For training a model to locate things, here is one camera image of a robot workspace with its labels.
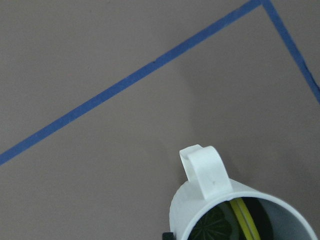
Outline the white plastic mug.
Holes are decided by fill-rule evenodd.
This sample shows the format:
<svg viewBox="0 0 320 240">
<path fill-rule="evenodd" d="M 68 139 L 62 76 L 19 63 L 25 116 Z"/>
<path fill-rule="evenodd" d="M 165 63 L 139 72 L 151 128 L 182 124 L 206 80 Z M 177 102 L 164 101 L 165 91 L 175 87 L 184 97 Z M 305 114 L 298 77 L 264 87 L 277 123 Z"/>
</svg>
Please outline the white plastic mug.
<svg viewBox="0 0 320 240">
<path fill-rule="evenodd" d="M 212 146 L 193 145 L 179 153 L 187 181 L 174 195 L 168 240 L 246 240 L 230 200 L 242 198 L 261 240 L 315 240 L 306 219 L 285 201 L 229 178 Z"/>
</svg>

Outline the yellow lemon slice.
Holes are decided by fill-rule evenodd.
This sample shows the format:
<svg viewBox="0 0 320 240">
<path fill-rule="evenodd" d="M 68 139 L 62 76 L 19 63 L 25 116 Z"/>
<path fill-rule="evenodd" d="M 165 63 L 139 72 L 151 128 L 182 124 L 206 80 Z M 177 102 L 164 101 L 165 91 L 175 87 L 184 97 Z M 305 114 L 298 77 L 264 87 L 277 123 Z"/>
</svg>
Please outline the yellow lemon slice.
<svg viewBox="0 0 320 240">
<path fill-rule="evenodd" d="M 244 200 L 239 197 L 230 200 L 229 203 L 243 232 L 244 238 L 246 240 L 261 240 L 259 231 Z"/>
</svg>

